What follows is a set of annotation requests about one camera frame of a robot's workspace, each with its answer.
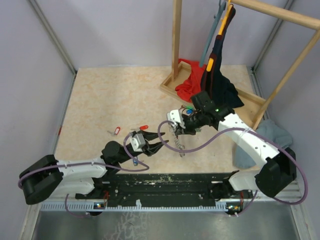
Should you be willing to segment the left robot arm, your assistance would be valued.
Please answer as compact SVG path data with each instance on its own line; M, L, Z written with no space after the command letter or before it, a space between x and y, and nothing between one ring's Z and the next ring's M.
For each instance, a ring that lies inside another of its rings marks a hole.
M151 142L158 137L154 132L133 131L123 144L109 141L101 156L88 160L73 162L46 155L20 173L18 187L28 205L66 195L97 199L104 192L103 179L121 171L122 163L136 160L141 154L151 157L161 149L163 142Z

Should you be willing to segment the red t-shirt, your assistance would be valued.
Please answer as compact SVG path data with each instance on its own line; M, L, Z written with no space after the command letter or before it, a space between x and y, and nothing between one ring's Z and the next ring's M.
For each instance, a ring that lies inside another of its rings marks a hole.
M188 78L175 88L175 91L183 101L191 103L191 97L201 92L201 79L204 71L207 68L207 65L204 64L202 67L200 67L199 61L187 60L184 58L179 58L178 62L188 64L191 67L191 72Z

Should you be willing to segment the yellow hanger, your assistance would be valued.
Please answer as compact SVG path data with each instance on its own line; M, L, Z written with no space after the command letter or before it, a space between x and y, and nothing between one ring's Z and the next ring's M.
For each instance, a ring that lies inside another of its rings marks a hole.
M224 31L224 29L226 27L227 20L228 20L228 17L230 15L231 9L232 9L231 0L228 0L227 1L227 11L226 11L226 13L224 15L224 18L222 20L218 35L222 35L223 34L223 31ZM209 72L212 69L214 61L215 60L210 56L209 59L208 59L207 66L206 66L206 71L207 72Z

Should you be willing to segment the navy jersey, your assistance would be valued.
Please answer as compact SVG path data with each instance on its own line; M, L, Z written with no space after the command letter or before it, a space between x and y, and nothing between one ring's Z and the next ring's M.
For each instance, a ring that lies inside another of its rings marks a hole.
M222 35L215 37L214 45L209 58L214 59L212 69L210 71L204 71L201 78L201 90L208 93L211 100L216 105L228 105L230 108L240 108L244 106L244 103L238 96L238 91L231 81L225 77L221 72L222 65L222 50L226 37L227 29L236 15L236 9L232 5L231 12L228 16L224 31Z

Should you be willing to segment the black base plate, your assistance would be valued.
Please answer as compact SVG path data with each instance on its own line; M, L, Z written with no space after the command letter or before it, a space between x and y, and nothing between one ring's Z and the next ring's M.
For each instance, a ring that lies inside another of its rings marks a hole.
M109 207L214 207L220 200L248 200L248 190L235 191L227 183L230 173L114 174L93 180L88 194L77 200L105 200Z

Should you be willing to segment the red tag key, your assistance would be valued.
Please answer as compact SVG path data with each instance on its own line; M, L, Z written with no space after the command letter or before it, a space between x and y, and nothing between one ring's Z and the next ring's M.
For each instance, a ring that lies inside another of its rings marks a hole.
M149 128L148 125L142 125L142 126L139 126L139 127L134 127L134 128L131 128L132 131L145 131Z
M113 131L108 130L107 132L111 135L111 136L117 136L120 132L121 128L119 126L117 126Z

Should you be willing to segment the large keyring with blue grip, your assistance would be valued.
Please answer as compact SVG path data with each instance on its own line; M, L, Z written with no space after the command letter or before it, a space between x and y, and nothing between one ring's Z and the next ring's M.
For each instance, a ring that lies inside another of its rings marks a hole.
M169 123L168 127L169 127L169 131L173 136L175 148L179 150L184 150L185 146L180 143L178 136L176 136L174 126L171 123Z

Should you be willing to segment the grey-blue hanger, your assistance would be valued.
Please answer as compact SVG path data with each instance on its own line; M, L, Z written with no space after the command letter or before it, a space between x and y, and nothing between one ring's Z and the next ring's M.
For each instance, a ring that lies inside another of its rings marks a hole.
M209 30L209 33L208 33L208 36L207 36L207 39L206 39L206 42L205 42L205 45L204 45L200 60L199 60L198 66L200 68L204 66L207 52L209 50L210 44L212 42L214 33L215 33L215 31L216 31L216 29L218 27L218 24L220 22L222 14L226 9L226 6L227 6L227 3L225 1L224 2L222 2L221 0L219 1L219 3L218 3L218 12L213 17L213 23L212 23L211 28Z

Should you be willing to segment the light blue t-shirt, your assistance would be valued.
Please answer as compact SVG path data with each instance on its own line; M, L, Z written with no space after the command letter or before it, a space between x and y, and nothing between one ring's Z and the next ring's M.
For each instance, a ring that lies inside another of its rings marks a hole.
M287 130L276 125L271 119L262 120L256 129L256 133L274 142L283 149L293 144L292 135ZM235 148L233 165L239 169L249 169L256 166L256 163L241 147L237 146Z

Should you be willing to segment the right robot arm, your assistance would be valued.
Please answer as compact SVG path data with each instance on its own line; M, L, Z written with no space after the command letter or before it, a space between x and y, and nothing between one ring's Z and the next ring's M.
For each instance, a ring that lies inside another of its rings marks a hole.
M232 174L223 185L227 197L235 198L242 190L259 190L274 198L297 178L296 154L291 148L280 150L259 138L229 105L215 104L207 92L202 91L191 100L195 110L189 115L180 113L178 134L195 135L203 126L213 127L230 137L259 167L257 171Z

